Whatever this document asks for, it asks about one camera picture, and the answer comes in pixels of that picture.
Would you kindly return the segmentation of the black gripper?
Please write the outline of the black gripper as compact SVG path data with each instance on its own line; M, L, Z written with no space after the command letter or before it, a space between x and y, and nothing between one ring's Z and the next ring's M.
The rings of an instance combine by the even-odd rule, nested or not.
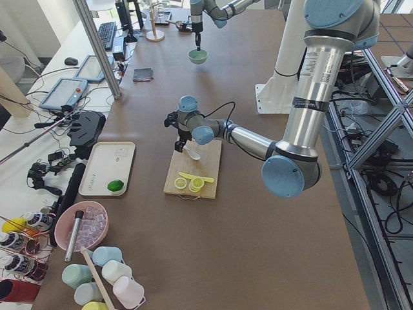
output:
M183 151L183 144L192 142L191 132L183 125L180 121L177 121L177 130L179 135L179 140L175 142L174 148L177 152Z

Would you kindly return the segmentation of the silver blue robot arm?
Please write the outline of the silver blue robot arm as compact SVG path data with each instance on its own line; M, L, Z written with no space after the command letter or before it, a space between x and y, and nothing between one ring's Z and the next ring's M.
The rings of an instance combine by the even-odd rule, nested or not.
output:
M178 131L178 152L190 140L199 145L215 138L227 140L261 159L267 189L285 198L295 197L319 181L316 141L343 56L372 47L379 34L379 1L305 1L302 8L304 29L299 38L307 49L280 141L260 136L229 119L208 119L192 96L182 97L178 109L165 120L166 126Z

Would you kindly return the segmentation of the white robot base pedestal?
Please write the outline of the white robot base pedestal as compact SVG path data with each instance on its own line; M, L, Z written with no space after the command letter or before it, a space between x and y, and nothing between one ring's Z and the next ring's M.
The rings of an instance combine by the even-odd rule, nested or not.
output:
M260 114L288 114L297 91L298 74L305 55L303 39L307 22L303 0L292 0L277 55L273 76L256 85L257 111Z

